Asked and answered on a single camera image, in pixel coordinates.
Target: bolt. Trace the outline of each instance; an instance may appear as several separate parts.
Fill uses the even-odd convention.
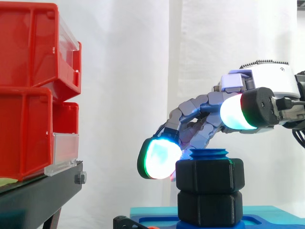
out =
[[[87,173],[84,171],[79,172],[79,174],[75,175],[75,183],[79,185],[86,184],[87,181]]]

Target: black 3d printed block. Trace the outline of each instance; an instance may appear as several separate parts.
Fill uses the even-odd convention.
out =
[[[199,227],[233,227],[243,217],[242,194],[178,194],[178,217]]]
[[[241,159],[180,160],[176,185],[194,194],[234,193],[244,187],[244,163]]]

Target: black clamp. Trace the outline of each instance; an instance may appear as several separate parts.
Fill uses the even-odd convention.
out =
[[[113,229],[148,229],[126,216],[117,216],[113,219]]]

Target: red storage bin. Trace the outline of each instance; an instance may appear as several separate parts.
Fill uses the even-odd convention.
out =
[[[23,180],[49,165],[77,158],[77,104],[54,104],[47,88],[0,87],[0,107],[0,178]],[[65,153],[71,146],[73,152]],[[56,152],[54,147],[61,148]]]
[[[47,87],[54,101],[81,93],[81,44],[52,3],[0,2],[0,86]]]

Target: black shelf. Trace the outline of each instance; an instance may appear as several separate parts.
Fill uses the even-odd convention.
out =
[[[82,185],[77,180],[83,164],[78,162],[52,177],[45,175],[0,188],[0,229],[44,229],[57,227],[61,207]]]

